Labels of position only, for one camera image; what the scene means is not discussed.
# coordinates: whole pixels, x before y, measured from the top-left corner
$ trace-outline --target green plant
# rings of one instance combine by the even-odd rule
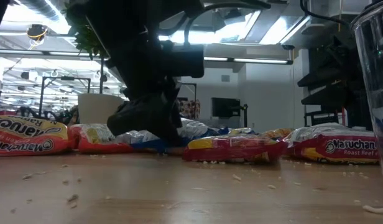
[[[80,52],[88,52],[91,60],[98,54],[100,58],[106,57],[106,50],[86,19],[85,8],[80,4],[69,3],[65,3],[65,7],[62,13],[65,14],[68,25],[72,27],[68,35],[75,36],[76,48]]]

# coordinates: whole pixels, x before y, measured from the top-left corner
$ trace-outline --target robotic arm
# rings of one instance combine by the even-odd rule
[[[270,4],[256,0],[212,4],[199,0],[90,0],[86,17],[117,68],[130,102],[108,119],[117,136],[131,130],[148,130],[172,146],[182,143],[177,128],[182,126],[175,100],[180,89],[176,77],[204,75],[203,46],[188,45],[192,22],[202,13],[219,7],[268,9]],[[160,29],[161,21],[180,12],[185,15],[173,29]],[[188,20],[185,46],[160,42],[158,35],[175,33]]]

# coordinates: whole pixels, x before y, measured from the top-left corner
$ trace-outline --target red packaging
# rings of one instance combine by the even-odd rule
[[[0,116],[0,156],[35,156],[70,150],[67,127],[56,121]]]
[[[80,153],[130,153],[134,149],[113,136],[105,124],[75,124],[69,127],[70,142]]]
[[[300,128],[284,141],[287,155],[317,162],[370,164],[379,161],[372,131],[350,129],[340,124]]]
[[[274,162],[286,143],[254,134],[215,136],[193,140],[183,153],[186,161]]]

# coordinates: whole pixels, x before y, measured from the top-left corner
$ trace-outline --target table surface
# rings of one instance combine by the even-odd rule
[[[22,180],[26,174],[34,175]],[[73,194],[76,208],[67,204]],[[0,224],[383,223],[362,205],[383,207],[379,166],[202,164],[153,154],[0,157]]]

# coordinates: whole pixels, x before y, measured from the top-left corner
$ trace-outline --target clear plastic cup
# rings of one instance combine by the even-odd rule
[[[383,1],[365,9],[355,18],[352,28],[356,34],[383,173]]]

